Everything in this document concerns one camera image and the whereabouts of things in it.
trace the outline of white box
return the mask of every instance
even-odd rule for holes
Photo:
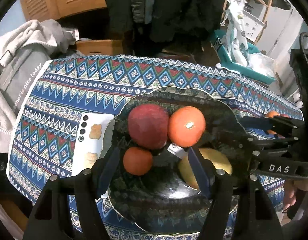
[[[243,11],[243,14],[245,36],[255,42],[261,30],[265,27],[265,24],[245,10]]]

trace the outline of blue wall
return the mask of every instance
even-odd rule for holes
[[[22,12],[20,0],[17,0],[0,22],[0,36],[18,28],[25,22],[26,20]]]

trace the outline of blue tablecloth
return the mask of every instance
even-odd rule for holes
[[[12,134],[6,170],[10,182],[34,204],[51,174],[71,175],[77,126],[83,113],[117,115],[132,97],[161,86],[193,87],[225,102],[238,118],[263,116],[270,110],[302,119],[286,99],[224,68],[174,60],[132,56],[87,56],[57,59],[41,69],[27,95]],[[259,139],[272,138],[248,129]],[[275,209],[282,209],[283,180],[260,176]],[[71,218],[80,229],[75,197],[69,196]],[[97,200],[101,217],[113,239],[195,239],[195,235],[153,236],[113,210],[108,199]],[[236,210],[225,232],[233,230]]]

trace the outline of orange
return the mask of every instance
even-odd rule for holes
[[[198,142],[205,127],[206,122],[202,112],[196,107],[185,106],[170,117],[168,137],[180,147],[190,147]]]
[[[123,165],[128,173],[141,176],[153,166],[153,156],[150,151],[130,147],[124,154]]]
[[[276,112],[276,111],[270,111],[270,112],[268,112],[266,115],[265,115],[265,117],[273,117],[273,116],[275,116],[275,115],[280,115],[278,112]],[[267,132],[269,133],[269,134],[272,134],[272,135],[275,135],[276,134],[276,132],[274,132],[274,131],[272,131],[272,130],[267,130]]]

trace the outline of teal plastic tray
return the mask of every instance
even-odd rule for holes
[[[275,81],[275,78],[271,78],[265,75],[262,75],[258,72],[255,72],[254,70],[243,67],[239,64],[236,64],[231,61],[229,58],[229,55],[227,54],[227,50],[225,46],[221,43],[221,38],[225,35],[225,32],[222,30],[216,30],[211,35],[211,42],[220,58],[222,67],[228,68],[229,70],[235,70],[239,71],[241,75],[246,76],[248,78],[260,81],[266,85],[270,85],[273,81]],[[256,46],[248,42],[248,50],[250,54],[260,52]]]

